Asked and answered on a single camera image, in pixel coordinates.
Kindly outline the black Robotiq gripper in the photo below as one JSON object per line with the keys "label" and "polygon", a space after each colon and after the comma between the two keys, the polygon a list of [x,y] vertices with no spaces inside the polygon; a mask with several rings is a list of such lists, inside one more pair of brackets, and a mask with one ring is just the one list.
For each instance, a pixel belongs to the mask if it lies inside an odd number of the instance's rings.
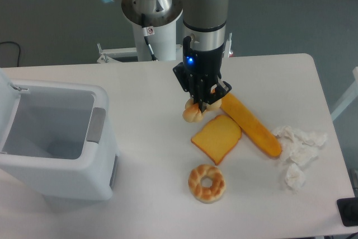
{"label": "black Robotiq gripper", "polygon": [[199,97],[200,111],[205,111],[207,105],[222,99],[232,89],[222,80],[220,72],[223,51],[224,45],[212,50],[197,50],[191,36],[183,39],[182,64],[176,65],[173,72],[191,98]]}

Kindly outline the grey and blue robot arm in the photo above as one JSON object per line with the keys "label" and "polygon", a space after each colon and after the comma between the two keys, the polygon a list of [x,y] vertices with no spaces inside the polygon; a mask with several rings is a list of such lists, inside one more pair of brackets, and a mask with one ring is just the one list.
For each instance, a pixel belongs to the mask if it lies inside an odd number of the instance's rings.
{"label": "grey and blue robot arm", "polygon": [[105,0],[121,4],[132,24],[139,61],[176,59],[176,23],[183,20],[182,61],[173,69],[200,111],[230,90],[220,72],[229,52],[225,28],[229,0]]}

